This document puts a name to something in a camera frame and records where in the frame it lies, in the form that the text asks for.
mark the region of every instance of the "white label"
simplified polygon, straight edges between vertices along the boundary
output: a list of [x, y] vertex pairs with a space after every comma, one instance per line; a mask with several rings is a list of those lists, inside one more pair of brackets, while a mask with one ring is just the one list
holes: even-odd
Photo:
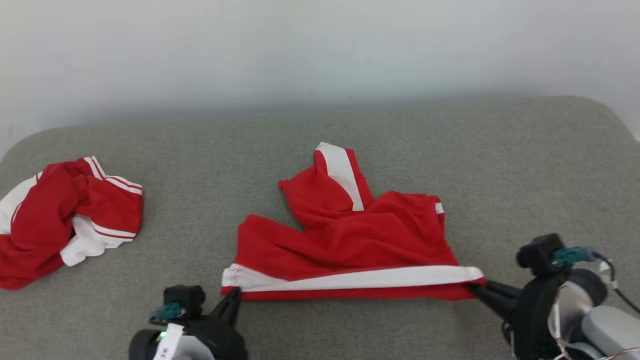
[[166, 335], [160, 340], [156, 356], [154, 360], [172, 360], [182, 334], [184, 334], [183, 326], [170, 323], [166, 327]]

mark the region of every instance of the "clothing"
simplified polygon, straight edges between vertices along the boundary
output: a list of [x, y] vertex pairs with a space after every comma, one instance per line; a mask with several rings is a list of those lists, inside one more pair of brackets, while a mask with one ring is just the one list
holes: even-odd
[[48, 165], [0, 200], [0, 288], [132, 241], [142, 205], [142, 186], [107, 176], [93, 156]]
[[304, 231], [250, 215], [238, 227], [222, 294], [240, 286], [246, 300], [462, 300], [473, 297], [462, 284], [484, 284], [480, 269], [459, 266], [451, 252], [437, 196], [374, 199], [351, 149], [320, 143], [314, 162], [278, 182]]

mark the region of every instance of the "red and white garment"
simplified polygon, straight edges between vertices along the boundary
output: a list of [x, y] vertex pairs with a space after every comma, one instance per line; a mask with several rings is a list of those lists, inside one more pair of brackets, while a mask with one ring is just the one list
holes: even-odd
[[95, 156], [48, 165], [0, 200], [0, 288], [132, 241], [142, 205], [142, 186], [107, 176]]
[[304, 231], [250, 215], [222, 294], [239, 286], [246, 300], [474, 297], [463, 284], [484, 284], [484, 275], [459, 266], [437, 196], [374, 199], [351, 149], [320, 143], [314, 161], [278, 182]]

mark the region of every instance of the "red fabric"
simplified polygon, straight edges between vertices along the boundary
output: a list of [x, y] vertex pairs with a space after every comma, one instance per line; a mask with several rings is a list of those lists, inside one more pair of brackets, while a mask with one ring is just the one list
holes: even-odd
[[74, 214], [99, 226], [135, 233], [142, 196], [93, 176], [85, 159], [48, 165], [0, 235], [0, 288], [16, 290], [62, 266]]
[[[315, 165], [278, 182], [304, 231], [250, 215], [238, 228], [235, 264], [270, 277], [295, 281], [342, 272], [423, 265], [458, 265], [444, 236], [445, 216], [436, 214], [436, 196], [387, 192], [371, 195], [351, 149], [345, 149], [364, 211], [327, 174], [315, 151]], [[226, 286], [222, 294], [232, 287]], [[461, 284], [411, 288], [244, 292], [247, 300], [325, 298], [473, 297]]]

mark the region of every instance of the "white backdrop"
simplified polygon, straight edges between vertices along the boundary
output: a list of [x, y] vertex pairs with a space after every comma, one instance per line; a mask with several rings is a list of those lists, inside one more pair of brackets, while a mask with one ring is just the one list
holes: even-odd
[[637, 0], [0, 0], [0, 156], [123, 113], [582, 95], [640, 135]]

